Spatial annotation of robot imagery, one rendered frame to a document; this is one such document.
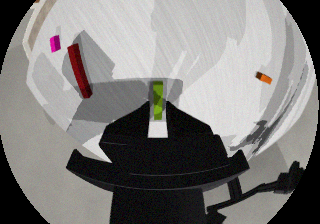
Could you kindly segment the red rod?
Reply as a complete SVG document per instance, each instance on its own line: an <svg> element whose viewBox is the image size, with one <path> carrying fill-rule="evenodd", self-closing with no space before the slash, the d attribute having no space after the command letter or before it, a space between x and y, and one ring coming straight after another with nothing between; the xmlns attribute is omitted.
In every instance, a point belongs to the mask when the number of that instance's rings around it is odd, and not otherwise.
<svg viewBox="0 0 320 224"><path fill-rule="evenodd" d="M68 55L69 60L71 60L73 73L75 73L77 84L79 84L79 88L81 91L81 95L83 95L84 99L89 99L93 95L91 91L91 87L89 87L87 75L85 75L83 61L81 61L79 43L69 45Z"/></svg>

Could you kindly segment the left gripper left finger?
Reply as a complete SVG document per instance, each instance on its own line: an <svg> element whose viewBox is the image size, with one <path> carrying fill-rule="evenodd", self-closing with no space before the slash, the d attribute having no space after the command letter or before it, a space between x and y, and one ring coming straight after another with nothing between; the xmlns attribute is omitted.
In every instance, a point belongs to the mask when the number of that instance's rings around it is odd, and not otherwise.
<svg viewBox="0 0 320 224"><path fill-rule="evenodd" d="M149 112L151 112L151 107L149 107L149 101L147 101L140 108L137 108L136 111L128 113L128 115L108 124L104 129L103 135L104 133L113 133L113 135L148 137Z"/></svg>

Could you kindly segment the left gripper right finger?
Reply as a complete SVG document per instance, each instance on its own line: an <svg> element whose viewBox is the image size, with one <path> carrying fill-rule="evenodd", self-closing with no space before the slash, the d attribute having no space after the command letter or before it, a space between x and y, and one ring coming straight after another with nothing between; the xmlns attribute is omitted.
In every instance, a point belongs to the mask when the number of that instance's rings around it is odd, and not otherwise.
<svg viewBox="0 0 320 224"><path fill-rule="evenodd" d="M181 109L176 108L175 105L169 103L169 101L167 101L167 105L165 105L165 116L167 116L168 137L213 135L212 129L208 124L181 111Z"/></svg>

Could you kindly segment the orange rod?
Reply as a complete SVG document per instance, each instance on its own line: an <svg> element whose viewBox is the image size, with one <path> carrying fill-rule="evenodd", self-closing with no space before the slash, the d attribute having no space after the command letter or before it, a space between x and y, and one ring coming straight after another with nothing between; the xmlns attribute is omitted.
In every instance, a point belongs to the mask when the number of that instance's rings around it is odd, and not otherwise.
<svg viewBox="0 0 320 224"><path fill-rule="evenodd" d="M257 72L256 77L257 77L257 79L264 81L264 83L268 83L268 84L272 83L271 77L264 75L264 73Z"/></svg>

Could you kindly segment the lime green rod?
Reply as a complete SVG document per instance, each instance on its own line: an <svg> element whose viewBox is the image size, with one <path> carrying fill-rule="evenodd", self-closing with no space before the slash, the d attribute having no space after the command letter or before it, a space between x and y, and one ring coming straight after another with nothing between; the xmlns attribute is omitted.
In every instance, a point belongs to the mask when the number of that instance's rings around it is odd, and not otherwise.
<svg viewBox="0 0 320 224"><path fill-rule="evenodd" d="M163 81L153 81L153 113L155 120L163 116Z"/></svg>

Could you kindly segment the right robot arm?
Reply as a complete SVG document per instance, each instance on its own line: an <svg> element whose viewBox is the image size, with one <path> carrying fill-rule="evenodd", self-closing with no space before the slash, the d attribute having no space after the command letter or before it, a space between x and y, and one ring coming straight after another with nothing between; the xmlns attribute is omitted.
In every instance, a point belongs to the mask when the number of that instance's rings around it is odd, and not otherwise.
<svg viewBox="0 0 320 224"><path fill-rule="evenodd" d="M303 176L304 171L305 171L304 168L300 168L300 161L297 161L296 179L295 179L295 185L293 185L292 191L295 191L296 185L299 184L299 181L301 179L301 176Z"/></svg>

